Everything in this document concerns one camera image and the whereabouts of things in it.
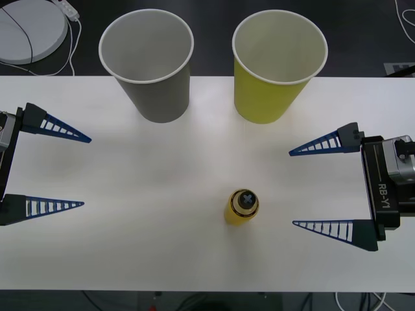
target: yellow bottle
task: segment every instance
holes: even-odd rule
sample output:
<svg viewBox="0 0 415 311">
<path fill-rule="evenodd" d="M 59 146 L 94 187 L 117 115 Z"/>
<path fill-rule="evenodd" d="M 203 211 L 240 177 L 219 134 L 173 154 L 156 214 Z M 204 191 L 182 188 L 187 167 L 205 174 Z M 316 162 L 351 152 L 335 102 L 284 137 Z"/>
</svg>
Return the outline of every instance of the yellow bottle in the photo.
<svg viewBox="0 0 415 311">
<path fill-rule="evenodd" d="M 230 225 L 241 225 L 258 213 L 258 197 L 248 189 L 236 190 L 225 208 L 225 221 Z"/>
</svg>

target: white disc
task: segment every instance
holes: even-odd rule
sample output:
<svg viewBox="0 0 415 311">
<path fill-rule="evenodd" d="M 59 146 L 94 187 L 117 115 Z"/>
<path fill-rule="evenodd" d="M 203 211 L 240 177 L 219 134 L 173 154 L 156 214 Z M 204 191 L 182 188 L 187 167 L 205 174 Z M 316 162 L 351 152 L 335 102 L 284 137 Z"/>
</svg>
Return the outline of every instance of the white disc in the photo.
<svg viewBox="0 0 415 311">
<path fill-rule="evenodd" d="M 19 0 L 4 9 L 25 30 L 33 48 L 33 62 L 52 54 L 64 41 L 67 21 L 62 11 L 46 0 Z M 0 61 L 30 63 L 30 45 L 20 27 L 0 10 Z"/>
</svg>

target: white table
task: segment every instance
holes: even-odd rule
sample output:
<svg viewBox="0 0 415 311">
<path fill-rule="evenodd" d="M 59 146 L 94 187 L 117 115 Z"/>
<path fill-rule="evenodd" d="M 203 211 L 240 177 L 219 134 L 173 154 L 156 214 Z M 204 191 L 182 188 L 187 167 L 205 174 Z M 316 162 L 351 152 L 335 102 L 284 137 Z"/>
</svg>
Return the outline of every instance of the white table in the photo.
<svg viewBox="0 0 415 311">
<path fill-rule="evenodd" d="M 1 109 L 31 102 L 92 138 L 21 133 L 6 192 L 85 201 L 0 227 L 0 289 L 415 292 L 415 219 L 367 252 L 292 225 L 369 218 L 360 154 L 288 151 L 357 121 L 415 135 L 415 79 L 315 78 L 273 124 L 245 121 L 232 77 L 192 77 L 191 104 L 146 121 L 110 77 L 1 77 Z M 223 219 L 228 196 L 259 214 Z"/>
</svg>

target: yellow paper cup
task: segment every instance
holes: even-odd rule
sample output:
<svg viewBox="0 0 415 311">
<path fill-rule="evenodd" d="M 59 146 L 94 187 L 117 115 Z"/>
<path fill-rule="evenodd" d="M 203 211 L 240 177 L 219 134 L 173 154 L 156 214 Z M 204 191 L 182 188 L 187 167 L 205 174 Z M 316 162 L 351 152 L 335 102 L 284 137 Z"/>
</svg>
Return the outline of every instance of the yellow paper cup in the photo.
<svg viewBox="0 0 415 311">
<path fill-rule="evenodd" d="M 307 18 L 268 10 L 244 19 L 232 38 L 235 107 L 246 120 L 280 118 L 327 60 L 327 41 Z"/>
</svg>

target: paper cup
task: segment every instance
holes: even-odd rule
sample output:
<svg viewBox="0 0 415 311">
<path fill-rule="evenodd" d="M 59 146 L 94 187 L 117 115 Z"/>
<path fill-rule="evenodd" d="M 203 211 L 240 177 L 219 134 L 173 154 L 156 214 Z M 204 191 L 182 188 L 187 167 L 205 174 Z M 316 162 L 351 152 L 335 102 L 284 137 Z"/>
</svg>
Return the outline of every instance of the paper cup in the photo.
<svg viewBox="0 0 415 311">
<path fill-rule="evenodd" d="M 189 60 L 194 40 L 180 17 L 163 10 L 138 10 L 116 19 L 102 34 L 99 58 L 153 122 L 170 122 L 189 105 Z"/>
<path fill-rule="evenodd" d="M 327 42 L 307 18 L 282 10 L 244 19 L 232 39 L 235 107 L 254 123 L 280 118 L 327 60 Z"/>
</svg>

